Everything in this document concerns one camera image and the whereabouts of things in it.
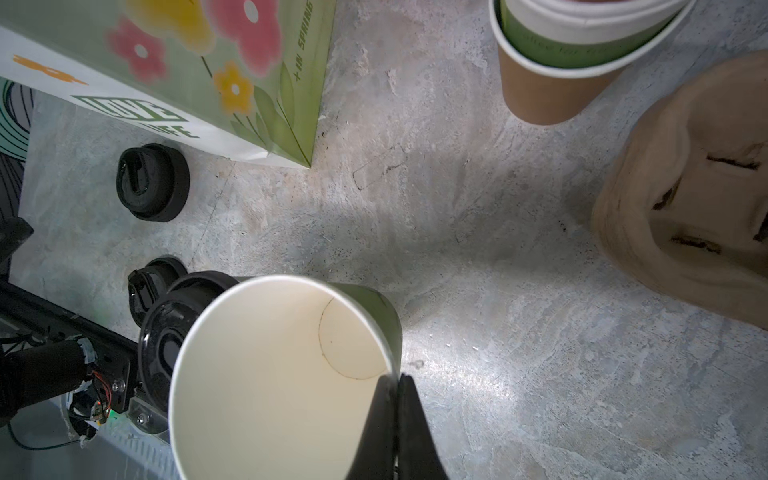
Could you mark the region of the brown pulp cup carrier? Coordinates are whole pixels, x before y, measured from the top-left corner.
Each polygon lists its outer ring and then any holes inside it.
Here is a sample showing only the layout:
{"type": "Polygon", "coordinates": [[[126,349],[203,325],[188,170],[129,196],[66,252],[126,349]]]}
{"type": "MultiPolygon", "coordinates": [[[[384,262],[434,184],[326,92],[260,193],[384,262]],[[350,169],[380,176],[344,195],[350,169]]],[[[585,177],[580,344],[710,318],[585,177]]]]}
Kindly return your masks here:
{"type": "Polygon", "coordinates": [[[638,120],[592,227],[624,273],[662,294],[767,325],[767,54],[720,63],[638,120]]]}

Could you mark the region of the black cup lid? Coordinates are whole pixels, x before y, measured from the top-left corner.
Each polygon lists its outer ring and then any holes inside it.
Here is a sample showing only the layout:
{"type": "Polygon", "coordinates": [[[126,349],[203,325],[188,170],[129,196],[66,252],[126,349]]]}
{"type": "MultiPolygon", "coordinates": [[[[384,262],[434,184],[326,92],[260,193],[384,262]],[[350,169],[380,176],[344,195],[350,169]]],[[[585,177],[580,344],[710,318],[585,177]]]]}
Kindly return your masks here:
{"type": "Polygon", "coordinates": [[[183,154],[150,143],[125,150],[119,158],[116,191],[121,204],[143,221],[170,222],[183,210],[190,171],[183,154]]]}
{"type": "Polygon", "coordinates": [[[140,327],[138,374],[147,398],[166,413],[174,366],[202,312],[239,280],[214,270],[188,272],[175,257],[150,261],[128,276],[129,308],[140,327]]]}

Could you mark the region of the stack of paper cups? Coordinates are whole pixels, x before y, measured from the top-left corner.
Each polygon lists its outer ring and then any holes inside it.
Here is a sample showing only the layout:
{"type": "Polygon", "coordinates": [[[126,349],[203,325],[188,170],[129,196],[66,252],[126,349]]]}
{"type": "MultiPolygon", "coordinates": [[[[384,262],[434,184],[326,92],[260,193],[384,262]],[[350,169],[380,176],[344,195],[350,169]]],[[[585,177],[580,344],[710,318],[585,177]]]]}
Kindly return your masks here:
{"type": "Polygon", "coordinates": [[[508,109],[533,125],[574,118],[693,6],[677,0],[490,2],[508,109]]]}

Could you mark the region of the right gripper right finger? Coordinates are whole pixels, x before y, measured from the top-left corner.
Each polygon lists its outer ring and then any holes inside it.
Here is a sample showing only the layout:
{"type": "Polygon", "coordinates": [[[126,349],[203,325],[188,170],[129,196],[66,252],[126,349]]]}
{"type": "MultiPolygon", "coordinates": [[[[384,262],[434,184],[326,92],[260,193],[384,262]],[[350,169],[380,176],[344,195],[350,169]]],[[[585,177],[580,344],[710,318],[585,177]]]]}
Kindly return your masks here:
{"type": "Polygon", "coordinates": [[[415,382],[405,374],[397,391],[397,462],[399,479],[448,480],[415,382]]]}

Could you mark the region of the green paper coffee cup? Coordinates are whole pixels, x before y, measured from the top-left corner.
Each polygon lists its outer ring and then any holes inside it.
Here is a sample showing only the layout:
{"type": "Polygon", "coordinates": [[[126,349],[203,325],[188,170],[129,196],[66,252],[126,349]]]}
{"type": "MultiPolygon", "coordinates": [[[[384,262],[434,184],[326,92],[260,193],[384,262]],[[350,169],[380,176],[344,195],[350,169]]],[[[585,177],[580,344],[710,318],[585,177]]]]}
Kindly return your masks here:
{"type": "Polygon", "coordinates": [[[166,414],[159,410],[141,389],[130,399],[127,416],[133,425],[145,434],[163,435],[168,432],[166,414]]]}

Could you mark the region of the white paper takeout bag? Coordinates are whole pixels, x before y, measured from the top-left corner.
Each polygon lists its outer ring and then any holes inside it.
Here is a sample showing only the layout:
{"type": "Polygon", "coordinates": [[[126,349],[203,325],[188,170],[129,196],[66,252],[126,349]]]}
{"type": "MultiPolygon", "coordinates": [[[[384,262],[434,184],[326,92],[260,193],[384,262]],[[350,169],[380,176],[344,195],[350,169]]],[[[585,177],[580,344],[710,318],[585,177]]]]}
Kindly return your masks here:
{"type": "Polygon", "coordinates": [[[1,74],[234,161],[307,168],[332,1],[5,1],[1,74]]]}

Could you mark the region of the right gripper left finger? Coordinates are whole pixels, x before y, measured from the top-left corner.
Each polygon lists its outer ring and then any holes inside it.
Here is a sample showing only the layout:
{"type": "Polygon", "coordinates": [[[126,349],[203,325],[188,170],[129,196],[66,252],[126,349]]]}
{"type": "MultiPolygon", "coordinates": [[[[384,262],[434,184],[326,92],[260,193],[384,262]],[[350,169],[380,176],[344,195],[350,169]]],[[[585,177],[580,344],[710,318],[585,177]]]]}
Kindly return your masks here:
{"type": "Polygon", "coordinates": [[[348,480],[392,480],[395,475],[396,382],[389,375],[376,384],[348,480]]]}

